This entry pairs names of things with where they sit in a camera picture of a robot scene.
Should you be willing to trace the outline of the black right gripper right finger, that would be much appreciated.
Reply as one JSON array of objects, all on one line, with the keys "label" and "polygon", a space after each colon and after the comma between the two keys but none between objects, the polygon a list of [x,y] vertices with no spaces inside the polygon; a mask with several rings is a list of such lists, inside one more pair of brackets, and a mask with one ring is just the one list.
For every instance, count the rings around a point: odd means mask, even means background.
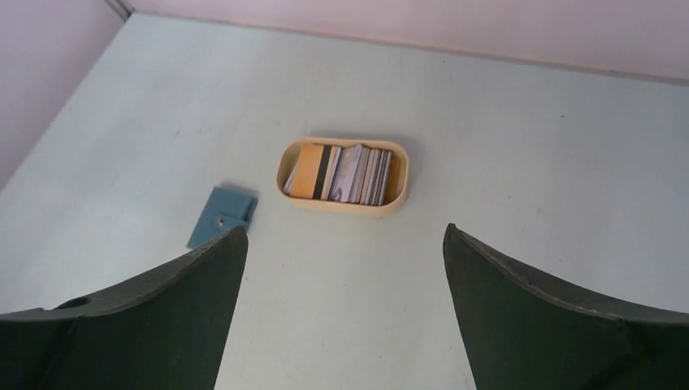
[{"label": "black right gripper right finger", "polygon": [[687,314],[572,284],[454,224],[443,255],[477,388],[687,388]]}]

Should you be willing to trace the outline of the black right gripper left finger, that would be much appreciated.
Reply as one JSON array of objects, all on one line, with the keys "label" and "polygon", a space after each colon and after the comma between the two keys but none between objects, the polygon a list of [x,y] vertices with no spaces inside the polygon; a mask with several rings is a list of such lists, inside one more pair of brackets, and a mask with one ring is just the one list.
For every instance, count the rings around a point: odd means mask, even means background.
[{"label": "black right gripper left finger", "polygon": [[1,317],[4,389],[212,389],[241,287],[242,227],[53,309]]}]

